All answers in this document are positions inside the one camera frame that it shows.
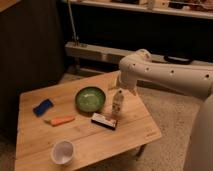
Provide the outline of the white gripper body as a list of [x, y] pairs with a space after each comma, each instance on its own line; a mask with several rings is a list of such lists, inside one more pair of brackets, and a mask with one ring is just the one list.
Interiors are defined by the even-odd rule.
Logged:
[[120, 71], [116, 79], [116, 86], [128, 90], [133, 95], [136, 95], [136, 84], [138, 78], [132, 74]]

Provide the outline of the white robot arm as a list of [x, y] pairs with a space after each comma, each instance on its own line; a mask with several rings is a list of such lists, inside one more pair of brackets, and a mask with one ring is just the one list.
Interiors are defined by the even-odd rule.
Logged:
[[146, 49], [119, 62], [117, 85], [133, 91], [139, 79], [203, 100], [194, 120], [183, 171], [213, 171], [213, 66], [154, 63]]

